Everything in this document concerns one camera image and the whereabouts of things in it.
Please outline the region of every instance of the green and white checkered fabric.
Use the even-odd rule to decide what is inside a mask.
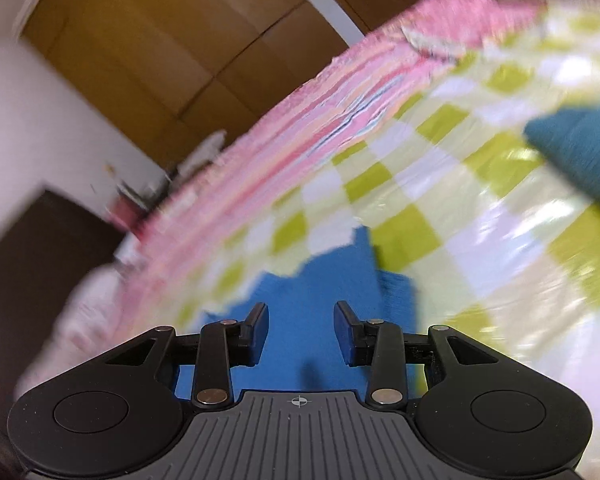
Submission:
[[[531,118],[599,101],[600,12],[552,7],[233,234],[147,325],[195,328],[264,270],[291,274],[363,224],[379,266],[414,279],[421,330],[453,325],[567,382],[599,425],[600,373],[573,358],[600,346],[600,208],[522,136]]]

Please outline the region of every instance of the blue cloth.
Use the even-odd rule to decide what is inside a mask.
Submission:
[[[600,107],[562,108],[531,121],[525,135],[579,189],[600,202]]]
[[[366,390],[366,367],[344,364],[333,331],[333,306],[346,300],[360,319],[381,317],[415,328],[413,287],[405,276],[378,271],[365,227],[353,244],[308,261],[291,278],[264,274],[251,297],[222,317],[244,319],[251,307],[269,305],[269,335],[260,363],[232,368],[236,397],[253,390]],[[176,394],[188,398],[191,370],[181,370]]]

